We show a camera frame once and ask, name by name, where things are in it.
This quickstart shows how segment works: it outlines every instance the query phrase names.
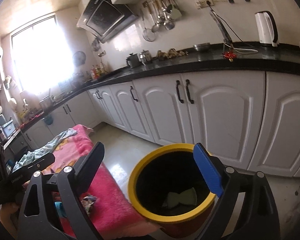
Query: black power cord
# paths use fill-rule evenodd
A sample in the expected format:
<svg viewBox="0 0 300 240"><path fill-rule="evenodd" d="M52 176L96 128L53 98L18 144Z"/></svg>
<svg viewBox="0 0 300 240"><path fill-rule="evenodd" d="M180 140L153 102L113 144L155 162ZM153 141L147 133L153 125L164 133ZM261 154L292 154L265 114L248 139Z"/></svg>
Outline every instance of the black power cord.
<svg viewBox="0 0 300 240"><path fill-rule="evenodd" d="M222 17L220 17L212 8L211 8L211 6L210 6L210 1L209 0L207 0L207 4L208 4L208 6L210 7L210 9L211 9L211 11L213 11L221 20L223 20L225 23L226 23L226 25L228 25L228 27L230 28L230 30L235 34L235 36L237 36L237 38L241 41L241 42L243 42L244 44L246 44L246 45L248 45L248 46L250 46L250 47L253 47L252 45L250 45L250 44L248 44L248 43L246 43L246 42L244 42L243 40L241 40L240 39L240 37L234 32L234 30L230 27L230 25L222 18Z"/></svg>

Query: blue gripper pad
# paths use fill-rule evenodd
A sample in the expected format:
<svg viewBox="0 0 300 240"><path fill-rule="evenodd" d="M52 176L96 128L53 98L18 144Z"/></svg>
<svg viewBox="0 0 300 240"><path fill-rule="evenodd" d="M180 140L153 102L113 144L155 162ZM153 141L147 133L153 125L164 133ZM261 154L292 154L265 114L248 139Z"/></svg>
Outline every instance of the blue gripper pad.
<svg viewBox="0 0 300 240"><path fill-rule="evenodd" d="M209 190L221 197L223 194L221 175L209 159L206 149L197 143L193 148L193 157Z"/></svg>

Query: white kettle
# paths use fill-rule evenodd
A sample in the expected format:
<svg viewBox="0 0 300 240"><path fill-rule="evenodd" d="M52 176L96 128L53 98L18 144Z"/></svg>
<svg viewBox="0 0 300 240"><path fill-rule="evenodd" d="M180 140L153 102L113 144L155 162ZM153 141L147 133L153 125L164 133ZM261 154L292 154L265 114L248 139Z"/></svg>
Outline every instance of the white kettle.
<svg viewBox="0 0 300 240"><path fill-rule="evenodd" d="M272 44L273 47L277 47L279 44L278 30L271 12L262 11L254 15L256 17L260 43Z"/></svg>

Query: fuzzy pink fabric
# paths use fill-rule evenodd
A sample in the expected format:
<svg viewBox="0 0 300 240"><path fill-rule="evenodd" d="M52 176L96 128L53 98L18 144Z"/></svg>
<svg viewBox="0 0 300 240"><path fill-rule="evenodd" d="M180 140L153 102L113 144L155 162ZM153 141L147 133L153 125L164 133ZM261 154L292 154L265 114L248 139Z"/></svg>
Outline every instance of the fuzzy pink fabric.
<svg viewBox="0 0 300 240"><path fill-rule="evenodd" d="M53 152L55 162L45 169L46 173L59 172L67 165L73 165L93 147L88 134L93 130L83 125L73 127L78 133L64 140ZM159 229L159 225L146 221L126 200L119 186L102 163L88 190L96 196L90 219L105 240L125 237L144 236ZM61 219L65 232L74 233L67 219Z"/></svg>

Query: light blue cloth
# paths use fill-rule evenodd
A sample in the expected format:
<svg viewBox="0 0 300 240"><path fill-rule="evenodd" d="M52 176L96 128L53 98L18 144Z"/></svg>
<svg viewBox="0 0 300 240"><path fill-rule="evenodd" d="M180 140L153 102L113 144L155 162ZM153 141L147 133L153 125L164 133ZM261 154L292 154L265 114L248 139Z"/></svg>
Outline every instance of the light blue cloth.
<svg viewBox="0 0 300 240"><path fill-rule="evenodd" d="M41 147L40 149L34 150L33 152L28 152L27 154L23 155L18 163L13 167L13 172L17 169L20 169L22 166L28 165L31 162L41 158L47 153L53 153L55 148L61 143L64 139L74 136L77 134L77 131L69 128L68 130L60 133L55 138L53 138L50 142L48 142L45 146Z"/></svg>

